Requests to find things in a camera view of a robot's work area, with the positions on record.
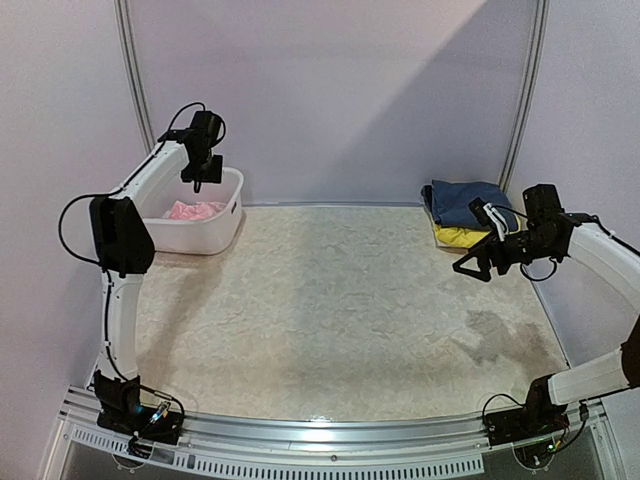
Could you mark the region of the folded yellow shirt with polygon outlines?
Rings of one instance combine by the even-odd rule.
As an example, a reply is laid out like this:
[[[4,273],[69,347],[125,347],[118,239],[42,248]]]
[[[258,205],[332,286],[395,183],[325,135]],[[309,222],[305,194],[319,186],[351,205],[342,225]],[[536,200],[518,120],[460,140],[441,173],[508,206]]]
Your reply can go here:
[[[481,231],[461,227],[441,227],[433,224],[436,245],[443,248],[469,249],[487,237],[491,230]]]

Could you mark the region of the white plastic laundry basket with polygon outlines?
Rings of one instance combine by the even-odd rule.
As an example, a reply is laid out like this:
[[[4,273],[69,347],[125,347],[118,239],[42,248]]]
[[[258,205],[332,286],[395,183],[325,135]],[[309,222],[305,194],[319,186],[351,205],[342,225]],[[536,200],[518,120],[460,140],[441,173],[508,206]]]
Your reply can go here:
[[[147,200],[140,214],[159,252],[216,255],[232,243],[242,219],[244,175],[225,167],[220,184],[204,184],[196,193],[190,184],[172,178]],[[176,203],[188,207],[212,206],[215,212],[199,219],[173,219]]]

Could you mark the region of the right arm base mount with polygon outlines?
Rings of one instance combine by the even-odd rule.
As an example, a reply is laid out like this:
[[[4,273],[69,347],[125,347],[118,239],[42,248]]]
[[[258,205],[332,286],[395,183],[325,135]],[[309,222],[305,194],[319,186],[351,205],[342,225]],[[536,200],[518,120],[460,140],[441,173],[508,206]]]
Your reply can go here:
[[[509,400],[513,408],[490,412],[488,407],[497,399]],[[542,393],[533,393],[520,403],[509,394],[492,395],[481,410],[481,421],[491,446],[533,440],[538,437],[559,437],[551,441],[548,452],[555,452],[570,437],[567,405],[555,405]]]

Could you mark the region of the aluminium front rail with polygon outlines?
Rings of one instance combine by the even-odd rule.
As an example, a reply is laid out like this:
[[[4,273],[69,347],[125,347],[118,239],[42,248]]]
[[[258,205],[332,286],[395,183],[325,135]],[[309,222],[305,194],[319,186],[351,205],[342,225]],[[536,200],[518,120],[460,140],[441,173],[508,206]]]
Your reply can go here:
[[[174,445],[97,423],[99,404],[70,388],[60,408],[48,479],[620,479],[599,404],[587,416],[517,443],[494,445],[477,413],[385,422],[258,420],[190,412]]]

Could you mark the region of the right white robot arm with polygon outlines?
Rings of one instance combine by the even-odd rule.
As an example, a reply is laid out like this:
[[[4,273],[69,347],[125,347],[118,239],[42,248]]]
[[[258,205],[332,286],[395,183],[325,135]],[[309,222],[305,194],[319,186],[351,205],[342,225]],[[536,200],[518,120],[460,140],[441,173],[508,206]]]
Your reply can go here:
[[[488,234],[453,264],[458,274],[488,282],[528,273],[567,362],[533,380],[517,427],[537,436],[556,409],[639,385],[639,251],[594,214],[570,213],[555,186],[524,190],[524,221],[507,228],[507,207],[481,198],[469,209]]]

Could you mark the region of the pink garment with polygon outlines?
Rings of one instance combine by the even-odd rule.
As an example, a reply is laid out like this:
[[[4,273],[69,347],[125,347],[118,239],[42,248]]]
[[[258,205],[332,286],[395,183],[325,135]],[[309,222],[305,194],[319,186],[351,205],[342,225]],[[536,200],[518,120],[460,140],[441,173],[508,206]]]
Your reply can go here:
[[[162,218],[175,221],[201,221],[212,218],[222,212],[226,204],[223,202],[196,202],[187,204],[175,201]]]

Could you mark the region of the right aluminium frame post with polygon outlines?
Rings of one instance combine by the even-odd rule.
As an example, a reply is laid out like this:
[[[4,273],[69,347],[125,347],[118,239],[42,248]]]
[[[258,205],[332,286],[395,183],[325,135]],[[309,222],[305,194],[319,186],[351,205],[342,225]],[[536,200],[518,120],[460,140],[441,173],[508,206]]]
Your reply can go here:
[[[516,116],[506,157],[499,175],[499,186],[503,192],[507,192],[511,184],[521,144],[524,139],[544,48],[548,14],[549,2],[547,0],[536,1],[517,102]]]

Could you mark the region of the navy blue tank top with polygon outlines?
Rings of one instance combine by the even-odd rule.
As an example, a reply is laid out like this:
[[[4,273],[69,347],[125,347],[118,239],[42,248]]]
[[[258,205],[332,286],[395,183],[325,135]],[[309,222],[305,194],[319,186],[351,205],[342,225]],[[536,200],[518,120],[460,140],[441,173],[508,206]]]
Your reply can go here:
[[[442,228],[489,231],[490,227],[479,223],[469,208],[476,198],[494,206],[511,207],[498,185],[482,181],[450,183],[432,180],[422,187],[421,197],[434,222]]]

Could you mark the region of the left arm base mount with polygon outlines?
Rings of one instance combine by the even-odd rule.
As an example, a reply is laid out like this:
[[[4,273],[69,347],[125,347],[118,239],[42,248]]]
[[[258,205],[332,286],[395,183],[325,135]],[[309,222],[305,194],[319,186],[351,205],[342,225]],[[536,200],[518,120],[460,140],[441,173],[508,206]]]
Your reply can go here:
[[[177,445],[186,417],[175,397],[132,380],[110,379],[100,371],[93,375],[100,403],[97,425],[103,429],[168,445]]]

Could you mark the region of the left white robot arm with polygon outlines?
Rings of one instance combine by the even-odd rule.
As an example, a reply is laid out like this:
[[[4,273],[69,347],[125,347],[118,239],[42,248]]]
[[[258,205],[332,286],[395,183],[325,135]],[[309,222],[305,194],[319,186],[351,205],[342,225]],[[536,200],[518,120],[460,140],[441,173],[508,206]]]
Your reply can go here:
[[[189,103],[178,112],[192,107],[196,111],[188,127],[168,127],[149,156],[115,190],[70,200],[57,225],[64,250],[101,270],[102,346],[92,384],[97,398],[111,404],[111,419],[128,434],[141,433],[149,423],[146,408],[126,396],[136,395],[144,388],[135,352],[137,304],[144,275],[156,252],[141,212],[175,177],[190,184],[196,194],[205,184],[222,182],[223,160],[213,149],[224,139],[226,124],[202,102]],[[81,200],[89,202],[94,259],[74,252],[63,236],[64,217]]]

